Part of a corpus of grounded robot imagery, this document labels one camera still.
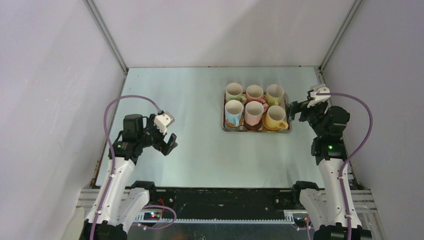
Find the yellow-green mug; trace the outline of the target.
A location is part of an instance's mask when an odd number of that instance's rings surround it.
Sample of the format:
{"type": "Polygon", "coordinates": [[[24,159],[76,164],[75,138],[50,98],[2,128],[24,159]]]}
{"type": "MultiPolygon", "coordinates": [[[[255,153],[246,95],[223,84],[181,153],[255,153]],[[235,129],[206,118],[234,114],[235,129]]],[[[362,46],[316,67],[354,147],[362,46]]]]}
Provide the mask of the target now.
{"type": "Polygon", "coordinates": [[[283,106],[285,90],[278,84],[271,84],[266,88],[265,101],[268,106],[283,106]]]}

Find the yellow mug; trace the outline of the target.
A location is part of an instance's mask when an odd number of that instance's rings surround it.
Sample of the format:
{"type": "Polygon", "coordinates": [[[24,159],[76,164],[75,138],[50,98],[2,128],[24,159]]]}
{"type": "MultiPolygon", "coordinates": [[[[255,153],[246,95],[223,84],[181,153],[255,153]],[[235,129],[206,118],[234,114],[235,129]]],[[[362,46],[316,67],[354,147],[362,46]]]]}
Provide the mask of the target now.
{"type": "Polygon", "coordinates": [[[286,110],[279,105],[273,105],[268,108],[264,122],[270,127],[281,126],[286,130],[289,128],[289,124],[286,121],[286,110]]]}

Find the woven coaster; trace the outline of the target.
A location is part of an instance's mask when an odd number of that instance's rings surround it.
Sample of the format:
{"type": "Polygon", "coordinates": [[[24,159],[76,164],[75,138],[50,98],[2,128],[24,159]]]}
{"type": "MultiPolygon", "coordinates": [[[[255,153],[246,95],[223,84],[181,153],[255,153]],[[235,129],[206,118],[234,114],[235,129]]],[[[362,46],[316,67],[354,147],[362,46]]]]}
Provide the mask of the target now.
{"type": "Polygon", "coordinates": [[[267,129],[267,130],[269,130],[269,131],[281,131],[281,130],[285,130],[286,128],[284,128],[284,127],[281,127],[281,126],[276,126],[276,127],[271,127],[271,126],[268,126],[265,122],[262,122],[262,126],[265,128],[265,129],[267,129]]]}

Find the pink cup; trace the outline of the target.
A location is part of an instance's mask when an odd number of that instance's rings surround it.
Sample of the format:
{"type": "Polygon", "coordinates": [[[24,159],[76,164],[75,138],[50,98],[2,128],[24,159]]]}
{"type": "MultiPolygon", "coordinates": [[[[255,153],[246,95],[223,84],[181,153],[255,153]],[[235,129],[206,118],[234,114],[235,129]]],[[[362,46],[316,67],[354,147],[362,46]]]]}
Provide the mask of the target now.
{"type": "Polygon", "coordinates": [[[262,104],[266,103],[266,100],[264,99],[264,90],[259,85],[248,86],[245,91],[245,97],[247,102],[256,101],[262,104]]]}
{"type": "Polygon", "coordinates": [[[244,120],[249,126],[257,125],[263,114],[269,108],[268,104],[259,101],[250,101],[244,108],[244,120]]]}

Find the dark wood coaster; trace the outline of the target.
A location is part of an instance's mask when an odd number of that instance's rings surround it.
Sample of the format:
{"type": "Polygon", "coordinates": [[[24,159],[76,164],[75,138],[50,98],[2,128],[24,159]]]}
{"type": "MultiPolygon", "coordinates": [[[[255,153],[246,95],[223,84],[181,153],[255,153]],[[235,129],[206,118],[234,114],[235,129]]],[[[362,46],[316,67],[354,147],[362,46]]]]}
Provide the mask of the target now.
{"type": "Polygon", "coordinates": [[[247,130],[249,130],[249,131],[259,131],[260,129],[261,129],[261,127],[262,127],[262,123],[257,123],[257,124],[255,124],[255,125],[249,125],[249,124],[247,124],[246,122],[243,124],[243,126],[247,129],[247,130]]]}

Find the light wood coaster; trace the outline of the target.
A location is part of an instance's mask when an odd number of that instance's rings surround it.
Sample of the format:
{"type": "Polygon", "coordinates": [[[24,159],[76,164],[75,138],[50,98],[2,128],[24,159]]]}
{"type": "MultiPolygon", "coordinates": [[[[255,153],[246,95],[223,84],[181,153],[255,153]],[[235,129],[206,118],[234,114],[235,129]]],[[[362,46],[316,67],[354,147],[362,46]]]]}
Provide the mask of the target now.
{"type": "Polygon", "coordinates": [[[225,120],[224,123],[229,128],[239,128],[243,124],[243,121],[239,122],[238,124],[232,124],[232,123],[228,122],[227,120],[225,120]]]}

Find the blue mug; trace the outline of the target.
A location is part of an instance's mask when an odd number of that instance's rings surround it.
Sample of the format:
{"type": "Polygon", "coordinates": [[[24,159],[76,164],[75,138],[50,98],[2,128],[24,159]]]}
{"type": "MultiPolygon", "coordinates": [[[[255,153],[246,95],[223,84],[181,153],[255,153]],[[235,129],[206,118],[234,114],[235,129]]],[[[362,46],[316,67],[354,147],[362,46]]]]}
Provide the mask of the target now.
{"type": "Polygon", "coordinates": [[[239,100],[230,100],[224,106],[224,115],[226,121],[238,127],[241,123],[244,105],[239,100]]]}

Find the green cup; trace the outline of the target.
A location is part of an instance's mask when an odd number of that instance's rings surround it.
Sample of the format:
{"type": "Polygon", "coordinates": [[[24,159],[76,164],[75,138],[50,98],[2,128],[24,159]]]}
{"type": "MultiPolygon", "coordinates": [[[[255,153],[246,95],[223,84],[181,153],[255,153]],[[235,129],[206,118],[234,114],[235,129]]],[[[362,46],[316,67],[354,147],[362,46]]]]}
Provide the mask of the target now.
{"type": "Polygon", "coordinates": [[[237,100],[245,104],[247,102],[246,96],[243,94],[243,87],[239,83],[229,83],[225,88],[225,100],[237,100]]]}

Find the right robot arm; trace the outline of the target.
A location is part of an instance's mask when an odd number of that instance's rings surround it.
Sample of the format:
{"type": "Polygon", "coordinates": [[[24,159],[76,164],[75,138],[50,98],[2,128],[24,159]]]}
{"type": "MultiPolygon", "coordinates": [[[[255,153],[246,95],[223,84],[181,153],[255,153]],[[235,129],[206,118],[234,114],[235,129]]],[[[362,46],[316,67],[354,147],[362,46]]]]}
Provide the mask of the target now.
{"type": "Polygon", "coordinates": [[[370,240],[355,210],[349,180],[343,131],[350,114],[339,106],[328,107],[326,101],[294,101],[289,105],[289,119],[300,113],[299,120],[308,122],[316,134],[311,155],[315,157],[325,192],[309,181],[293,185],[291,204],[308,213],[306,227],[313,226],[315,240],[370,240]]]}

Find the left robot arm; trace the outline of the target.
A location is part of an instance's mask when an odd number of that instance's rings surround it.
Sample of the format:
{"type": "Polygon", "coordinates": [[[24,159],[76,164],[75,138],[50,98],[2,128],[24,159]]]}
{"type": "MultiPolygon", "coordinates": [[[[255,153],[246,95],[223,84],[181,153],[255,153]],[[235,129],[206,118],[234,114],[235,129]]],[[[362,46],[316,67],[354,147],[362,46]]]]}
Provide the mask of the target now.
{"type": "Polygon", "coordinates": [[[81,240],[126,240],[140,210],[156,206],[158,194],[153,191],[153,182],[136,181],[125,201],[122,196],[143,149],[152,147],[167,156],[177,147],[174,133],[168,142],[164,141],[167,128],[174,121],[174,117],[163,110],[150,116],[129,114],[124,117],[123,129],[109,149],[106,178],[85,217],[81,240]]]}

